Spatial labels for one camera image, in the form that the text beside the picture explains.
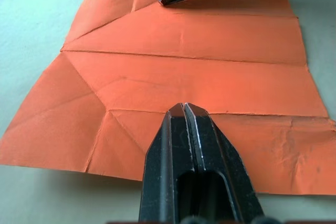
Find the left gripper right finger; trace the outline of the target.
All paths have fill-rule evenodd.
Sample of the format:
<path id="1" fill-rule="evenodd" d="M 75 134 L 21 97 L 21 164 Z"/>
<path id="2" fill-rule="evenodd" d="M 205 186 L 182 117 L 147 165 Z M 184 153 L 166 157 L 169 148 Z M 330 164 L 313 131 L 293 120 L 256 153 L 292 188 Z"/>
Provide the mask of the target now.
<path id="1" fill-rule="evenodd" d="M 204 109 L 184 108 L 197 162 L 195 213 L 211 222 L 252 223 L 263 216 L 239 153 Z"/>

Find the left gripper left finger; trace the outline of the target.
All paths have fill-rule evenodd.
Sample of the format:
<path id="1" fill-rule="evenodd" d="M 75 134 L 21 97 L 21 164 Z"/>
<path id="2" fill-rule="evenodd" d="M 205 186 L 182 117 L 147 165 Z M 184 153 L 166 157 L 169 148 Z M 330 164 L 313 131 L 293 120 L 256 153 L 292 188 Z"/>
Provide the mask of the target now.
<path id="1" fill-rule="evenodd" d="M 179 222 L 178 179 L 195 172 L 188 123 L 181 103 L 170 108 L 145 157 L 139 221 Z"/>

